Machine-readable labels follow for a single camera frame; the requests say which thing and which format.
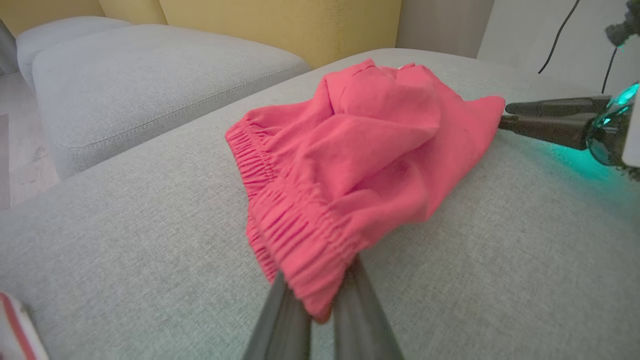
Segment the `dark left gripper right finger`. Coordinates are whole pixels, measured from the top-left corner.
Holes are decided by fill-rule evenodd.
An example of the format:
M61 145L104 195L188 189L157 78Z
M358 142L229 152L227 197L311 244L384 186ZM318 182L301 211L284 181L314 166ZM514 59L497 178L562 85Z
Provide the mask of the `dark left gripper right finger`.
M365 266L356 256L334 299L336 360L402 360L402 350Z

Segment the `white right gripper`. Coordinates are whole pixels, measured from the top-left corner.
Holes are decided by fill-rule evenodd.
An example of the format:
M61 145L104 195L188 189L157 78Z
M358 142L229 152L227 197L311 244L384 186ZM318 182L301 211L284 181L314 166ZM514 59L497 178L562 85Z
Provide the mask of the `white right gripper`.
M638 171L639 111L634 109L638 89L634 82L613 96L510 103L498 128L574 150L588 148L604 166Z

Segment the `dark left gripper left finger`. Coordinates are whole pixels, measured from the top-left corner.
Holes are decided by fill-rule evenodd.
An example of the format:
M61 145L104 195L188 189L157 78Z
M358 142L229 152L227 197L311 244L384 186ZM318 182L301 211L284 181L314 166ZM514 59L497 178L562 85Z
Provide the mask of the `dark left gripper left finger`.
M308 360L311 316L279 272L254 326L243 360Z

